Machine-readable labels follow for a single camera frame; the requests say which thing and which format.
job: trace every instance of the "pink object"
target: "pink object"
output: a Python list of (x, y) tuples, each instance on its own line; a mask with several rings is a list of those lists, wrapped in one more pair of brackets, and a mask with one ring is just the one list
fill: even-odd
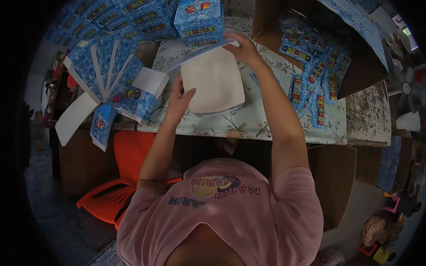
[(391, 213), (396, 213), (396, 212), (397, 212), (397, 208), (398, 208), (399, 201), (401, 200), (401, 197), (396, 196), (396, 197), (394, 197), (394, 199), (395, 199), (395, 201), (396, 201), (396, 204), (395, 204), (395, 207), (394, 207), (394, 208), (391, 208), (391, 207), (382, 207), (382, 209), (383, 209), (383, 210), (385, 210), (385, 211), (389, 211), (389, 212), (391, 212)]
[(165, 195), (138, 189), (117, 232), (128, 265), (163, 266), (205, 223), (245, 265), (309, 265), (320, 247), (323, 216), (311, 172), (296, 167), (274, 183), (241, 161), (202, 162)]

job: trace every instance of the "table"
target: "table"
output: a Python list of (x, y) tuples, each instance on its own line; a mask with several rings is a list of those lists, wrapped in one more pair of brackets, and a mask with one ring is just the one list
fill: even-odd
[[(227, 30), (239, 31), (246, 36), (251, 36), (252, 24), (253, 20), (251, 18), (225, 17), (225, 28), (227, 28)], [(267, 48), (259, 44), (256, 44), (256, 47), (265, 62), (272, 68), (284, 92), (288, 95), (291, 74), (300, 74), (302, 71)], [(165, 72), (167, 71), (168, 66), (175, 60), (197, 51), (198, 49), (200, 49), (200, 47), (186, 46), (181, 39), (164, 41), (158, 49), (153, 69)], [(272, 140), (271, 132), (263, 109), (260, 88), (249, 76), (252, 72), (251, 69), (241, 62), (238, 62), (238, 65), (246, 95), (244, 108), (201, 118), (196, 117), (190, 110), (188, 110), (178, 125), (176, 130), (177, 134)], [(170, 80), (173, 80), (178, 71), (179, 68), (176, 68), (169, 72)], [(159, 98), (159, 104), (154, 110), (150, 122), (144, 125), (139, 124), (136, 128), (138, 131), (157, 132), (167, 110), (170, 90), (171, 82), (168, 83), (163, 94)], [(299, 117), (305, 133), (306, 142), (343, 145), (347, 143), (369, 145), (371, 144), (369, 142), (372, 142), (377, 146), (387, 146), (390, 143), (390, 136), (386, 139), (387, 136), (385, 134), (380, 134), (378, 130), (376, 130), (375, 134), (370, 132), (364, 133), (364, 127), (360, 126), (362, 119), (367, 114), (367, 116), (371, 119), (369, 125), (380, 124), (384, 129), (389, 130), (390, 132), (390, 124), (387, 125), (376, 121), (384, 119), (384, 115), (380, 115), (379, 113), (389, 113), (389, 103), (387, 100), (384, 100), (381, 104), (377, 101), (380, 97), (379, 90), (380, 89), (370, 87), (361, 94), (357, 93), (352, 95), (349, 101), (349, 107), (351, 108), (349, 117), (347, 117), (346, 110), (347, 100), (340, 99), (336, 105), (326, 104), (325, 129), (312, 128), (311, 116), (309, 112), (306, 112), (305, 115)], [(376, 92), (376, 94), (374, 94), (374, 98), (377, 103), (375, 107), (380, 107), (380, 112), (377, 112), (377, 109), (373, 110), (372, 108), (363, 108), (365, 107), (365, 105), (362, 105), (364, 100), (359, 98), (370, 95), (371, 92)], [(357, 113), (357, 110), (360, 109), (362, 109), (364, 113)]]

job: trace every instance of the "colorful label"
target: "colorful label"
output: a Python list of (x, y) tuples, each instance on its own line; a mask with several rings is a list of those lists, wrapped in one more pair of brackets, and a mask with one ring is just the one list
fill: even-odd
[(146, 15), (146, 16), (143, 16), (143, 17), (140, 17), (140, 18), (134, 19), (134, 20), (133, 20), (133, 23), (134, 23), (134, 24), (141, 23), (142, 21), (145, 21), (145, 20), (147, 20), (147, 19), (150, 19), (150, 18), (153, 18), (153, 17), (156, 17), (156, 16), (158, 16), (158, 13), (157, 13), (157, 12), (153, 12), (153, 13), (148, 14), (148, 15)]
[(212, 43), (218, 43), (218, 42), (219, 40), (203, 40), (203, 41), (193, 42), (191, 43), (191, 45), (195, 46), (195, 45), (212, 44)]
[(333, 73), (328, 75), (328, 80), (330, 81), (330, 100), (336, 100), (336, 76)]
[(324, 97), (321, 95), (317, 96), (317, 104), (318, 104), (318, 126), (324, 126)]
[(124, 21), (124, 22), (122, 22), (122, 23), (118, 24), (118, 25), (117, 25), (117, 26), (115, 26), (114, 28), (112, 28), (112, 29), (111, 29), (111, 31), (116, 31), (116, 30), (122, 29), (122, 28), (124, 28), (125, 26), (127, 26), (128, 24), (129, 24), (129, 22), (126, 20), (126, 21)]
[(116, 16), (118, 16), (118, 13), (111, 14), (109, 17), (107, 17), (106, 19), (101, 21), (99, 24), (101, 24), (103, 26), (103, 25), (107, 24), (109, 21), (113, 20)]
[(309, 55), (307, 55), (306, 53), (302, 52), (302, 51), (290, 48), (288, 46), (284, 46), (282, 49), (283, 49), (283, 51), (285, 51), (289, 55), (294, 55), (293, 57), (302, 58), (306, 62), (311, 61), (311, 57)]
[(104, 10), (107, 7), (106, 3), (103, 3), (101, 6), (99, 6), (92, 14), (90, 14), (87, 19), (88, 20), (92, 20), (97, 14), (99, 14), (99, 12), (101, 12), (102, 10)]
[(294, 87), (293, 87), (293, 96), (291, 102), (296, 104), (299, 103), (300, 100), (300, 88), (302, 86), (302, 77), (295, 76), (294, 78)]
[(84, 23), (81, 23), (75, 31), (72, 33), (73, 36), (77, 35), (77, 33), (84, 27)]
[(81, 14), (84, 11), (84, 9), (87, 7), (87, 5), (90, 4), (91, 1), (92, 0), (86, 0), (86, 1), (84, 1), (81, 4), (81, 6), (74, 12), (74, 14), (76, 14), (76, 15)]
[(66, 29), (68, 29), (68, 27), (71, 25), (72, 21), (74, 20), (74, 16), (71, 16), (68, 21), (65, 23), (65, 25), (63, 26), (63, 30), (66, 31)]
[(338, 53), (338, 52), (336, 52), (336, 51), (334, 51), (334, 52), (331, 54), (330, 60), (329, 60), (329, 62), (328, 62), (328, 64), (327, 64), (328, 69), (330, 69), (330, 70), (332, 70), (332, 69), (333, 69), (333, 66), (334, 66), (334, 64), (336, 63), (336, 59), (337, 59), (338, 55), (339, 55), (339, 53)]
[(132, 32), (127, 33), (124, 37), (125, 37), (125, 38), (130, 38), (130, 37), (135, 36), (135, 35), (137, 35), (137, 34), (138, 34), (138, 33), (137, 33), (136, 31), (132, 31)]
[(314, 69), (314, 71), (312, 72), (312, 74), (309, 76), (308, 81), (312, 84), (315, 83), (315, 81), (317, 80), (317, 78), (320, 76), (321, 72), (323, 71), (325, 65), (323, 62), (320, 62), (316, 68)]
[(130, 5), (126, 6), (126, 7), (124, 8), (124, 11), (130, 11), (130, 10), (132, 10), (132, 9), (135, 9), (135, 8), (137, 8), (138, 6), (141, 6), (141, 5), (143, 5), (144, 3), (146, 3), (146, 2), (148, 2), (148, 0), (138, 0), (138, 1), (134, 2), (133, 4), (130, 4)]
[(160, 25), (156, 25), (156, 26), (153, 26), (151, 28), (148, 28), (148, 29), (143, 29), (142, 31), (143, 31), (143, 33), (151, 33), (153, 31), (163, 29), (165, 27), (166, 27), (166, 24), (160, 24)]
[(206, 33), (206, 32), (212, 32), (216, 31), (217, 27), (208, 27), (208, 28), (202, 28), (202, 29), (194, 29), (192, 31), (185, 31), (184, 35), (193, 35), (198, 33)]

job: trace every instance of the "orange plastic chair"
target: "orange plastic chair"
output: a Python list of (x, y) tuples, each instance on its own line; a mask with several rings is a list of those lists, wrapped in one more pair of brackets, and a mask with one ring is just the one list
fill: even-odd
[(84, 195), (78, 208), (85, 208), (96, 218), (118, 225), (136, 191), (139, 171), (153, 144), (155, 133), (118, 131), (114, 152), (120, 178), (107, 182)]

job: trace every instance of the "brown cardboard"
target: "brown cardboard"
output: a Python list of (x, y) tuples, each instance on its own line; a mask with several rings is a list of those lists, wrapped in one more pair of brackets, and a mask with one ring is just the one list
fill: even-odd
[[(382, 148), (378, 147), (357, 147), (358, 160), (355, 180), (376, 186), (380, 167), (381, 149)], [(391, 194), (402, 191), (405, 188), (411, 166), (412, 150), (413, 139), (410, 137), (402, 137), (400, 159), (398, 161), (398, 169)]]
[(324, 232), (343, 219), (355, 177), (357, 150), (350, 146), (323, 145), (308, 150), (309, 167), (324, 215)]
[[(299, 69), (304, 70), (300, 61), (278, 51), (283, 33), (279, 29), (277, 16), (279, 13), (283, 14), (289, 9), (294, 9), (307, 17), (311, 17), (318, 10), (318, 5), (322, 4), (316, 0), (256, 1), (252, 38), (256, 43), (272, 50)], [(352, 54), (352, 62), (338, 92), (338, 99), (362, 91), (388, 75), (386, 68), (373, 49), (360, 35), (359, 40), (357, 40), (357, 47), (358, 49)]]

